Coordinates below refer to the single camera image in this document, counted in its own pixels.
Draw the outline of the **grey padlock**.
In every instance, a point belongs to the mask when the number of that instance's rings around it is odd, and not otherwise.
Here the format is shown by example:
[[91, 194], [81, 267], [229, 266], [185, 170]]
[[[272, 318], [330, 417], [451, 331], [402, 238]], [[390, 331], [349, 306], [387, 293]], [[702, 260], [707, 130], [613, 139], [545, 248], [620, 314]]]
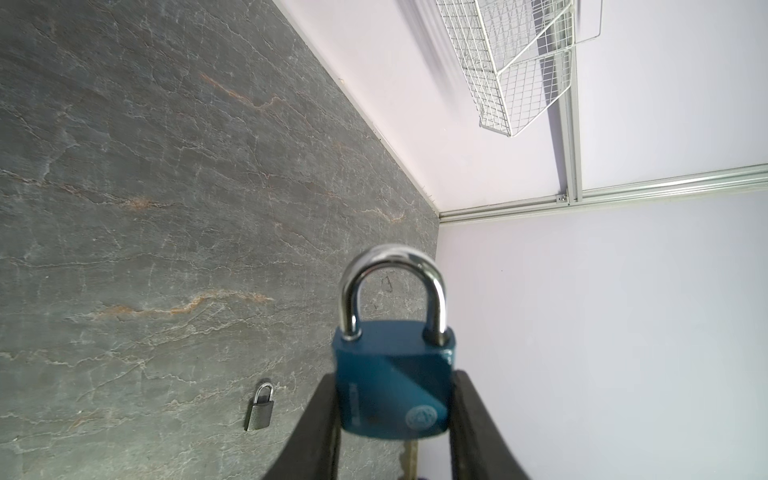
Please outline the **grey padlock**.
[[256, 431], [268, 428], [271, 423], [274, 408], [274, 385], [269, 380], [261, 381], [254, 392], [246, 412], [245, 431]]

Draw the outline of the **key for blue padlock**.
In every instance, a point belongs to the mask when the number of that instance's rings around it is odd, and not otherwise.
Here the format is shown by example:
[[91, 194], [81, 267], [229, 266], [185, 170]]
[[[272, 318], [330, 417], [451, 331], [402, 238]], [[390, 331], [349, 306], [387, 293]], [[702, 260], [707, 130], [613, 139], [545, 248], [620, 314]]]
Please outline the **key for blue padlock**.
[[400, 457], [402, 480], [418, 479], [418, 441], [408, 440], [404, 442], [404, 450]]

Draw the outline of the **blue padlock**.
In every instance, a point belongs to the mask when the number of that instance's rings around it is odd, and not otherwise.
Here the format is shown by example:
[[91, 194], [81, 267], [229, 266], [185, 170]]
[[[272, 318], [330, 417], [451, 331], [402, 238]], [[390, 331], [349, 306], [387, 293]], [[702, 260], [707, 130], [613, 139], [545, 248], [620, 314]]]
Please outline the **blue padlock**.
[[[426, 317], [364, 321], [363, 281], [380, 269], [412, 273], [426, 292]], [[399, 244], [359, 254], [340, 283], [340, 322], [332, 349], [344, 430], [382, 440], [418, 440], [449, 426], [456, 339], [447, 322], [446, 288], [434, 261]]]

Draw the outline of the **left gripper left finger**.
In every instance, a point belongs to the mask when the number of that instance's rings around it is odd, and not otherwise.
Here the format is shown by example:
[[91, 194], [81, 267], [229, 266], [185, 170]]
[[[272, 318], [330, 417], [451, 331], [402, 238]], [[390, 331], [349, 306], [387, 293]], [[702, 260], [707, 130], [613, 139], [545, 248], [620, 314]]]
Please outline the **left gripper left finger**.
[[326, 374], [263, 479], [337, 479], [340, 423], [335, 375]]

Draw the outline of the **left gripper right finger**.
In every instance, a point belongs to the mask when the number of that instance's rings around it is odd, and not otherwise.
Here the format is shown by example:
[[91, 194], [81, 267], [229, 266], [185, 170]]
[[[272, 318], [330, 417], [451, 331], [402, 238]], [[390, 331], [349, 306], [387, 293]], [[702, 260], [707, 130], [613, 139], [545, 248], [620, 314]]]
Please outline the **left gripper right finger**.
[[449, 413], [452, 478], [529, 480], [469, 375], [455, 370], [452, 387]]

